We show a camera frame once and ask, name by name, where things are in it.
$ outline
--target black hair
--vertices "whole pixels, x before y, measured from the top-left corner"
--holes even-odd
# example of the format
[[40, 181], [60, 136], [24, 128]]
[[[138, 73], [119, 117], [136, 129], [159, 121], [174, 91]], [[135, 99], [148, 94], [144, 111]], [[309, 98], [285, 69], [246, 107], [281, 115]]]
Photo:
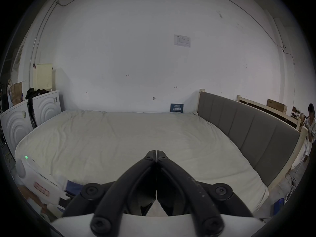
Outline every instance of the black hair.
[[314, 115], [315, 115], [315, 109], [314, 109], [314, 105], [313, 104], [309, 104], [308, 111], [311, 112], [311, 113], [314, 113]]

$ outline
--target blue sign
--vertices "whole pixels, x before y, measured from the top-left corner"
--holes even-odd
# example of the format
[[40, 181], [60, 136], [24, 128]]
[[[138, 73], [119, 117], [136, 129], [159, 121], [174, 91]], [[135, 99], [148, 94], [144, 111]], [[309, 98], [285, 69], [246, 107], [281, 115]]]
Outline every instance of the blue sign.
[[170, 112], [181, 112], [183, 113], [183, 104], [170, 104]]

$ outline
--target cardboard box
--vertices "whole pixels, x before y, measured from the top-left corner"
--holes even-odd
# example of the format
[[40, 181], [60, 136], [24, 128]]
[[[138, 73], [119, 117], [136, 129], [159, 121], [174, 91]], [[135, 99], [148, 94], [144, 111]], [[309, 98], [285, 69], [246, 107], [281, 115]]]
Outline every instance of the cardboard box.
[[268, 98], [268, 101], [267, 101], [267, 106], [273, 108], [273, 109], [276, 109], [282, 113], [286, 113], [286, 110], [287, 110], [287, 106], [286, 105], [283, 105], [277, 101], [274, 101], [274, 100], [271, 100]]

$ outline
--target white mattress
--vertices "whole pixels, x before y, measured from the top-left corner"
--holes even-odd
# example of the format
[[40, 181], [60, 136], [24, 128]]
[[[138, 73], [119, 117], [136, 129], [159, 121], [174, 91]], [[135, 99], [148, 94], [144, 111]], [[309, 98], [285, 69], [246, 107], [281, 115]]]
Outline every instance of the white mattress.
[[117, 180], [150, 150], [162, 150], [197, 181], [226, 183], [255, 211], [268, 189], [236, 145], [193, 113], [64, 111], [20, 141], [51, 175], [99, 184]]

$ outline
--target woman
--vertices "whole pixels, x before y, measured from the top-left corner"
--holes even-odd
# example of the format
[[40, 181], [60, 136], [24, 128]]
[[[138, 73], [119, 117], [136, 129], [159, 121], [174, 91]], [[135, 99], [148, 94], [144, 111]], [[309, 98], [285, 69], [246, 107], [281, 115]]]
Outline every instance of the woman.
[[316, 120], [315, 120], [315, 109], [313, 104], [308, 106], [308, 118], [304, 121], [304, 126], [307, 128], [306, 140], [294, 161], [291, 169], [294, 169], [298, 164], [302, 162], [305, 156], [309, 156], [313, 142], [315, 141], [316, 135]]
[[305, 154], [308, 156], [309, 153], [311, 152], [312, 144], [315, 140], [315, 135], [316, 135], [315, 109], [312, 104], [308, 106], [308, 118], [304, 122], [304, 126], [307, 128], [307, 131], [308, 131], [308, 134], [307, 134], [308, 150], [306, 150], [305, 152]]

